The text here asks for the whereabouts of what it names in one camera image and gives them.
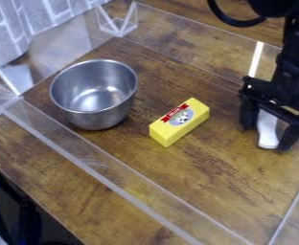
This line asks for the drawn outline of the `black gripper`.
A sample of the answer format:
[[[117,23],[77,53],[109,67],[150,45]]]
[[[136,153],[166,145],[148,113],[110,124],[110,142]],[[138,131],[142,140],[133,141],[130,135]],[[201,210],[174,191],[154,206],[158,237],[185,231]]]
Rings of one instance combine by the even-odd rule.
[[[239,97],[243,129],[255,127],[257,110],[264,109],[289,124],[277,145],[279,151],[289,150],[299,140],[299,63],[279,60],[269,81],[244,76]]]

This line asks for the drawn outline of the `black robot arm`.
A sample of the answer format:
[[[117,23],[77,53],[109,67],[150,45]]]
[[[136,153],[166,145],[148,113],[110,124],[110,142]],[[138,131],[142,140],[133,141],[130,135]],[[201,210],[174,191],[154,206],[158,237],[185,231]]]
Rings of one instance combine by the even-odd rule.
[[[239,123],[244,130],[252,128],[259,110],[283,120],[288,127],[281,135],[277,150],[287,151],[299,140],[299,0],[248,2],[259,16],[284,18],[284,36],[271,80],[243,77]]]

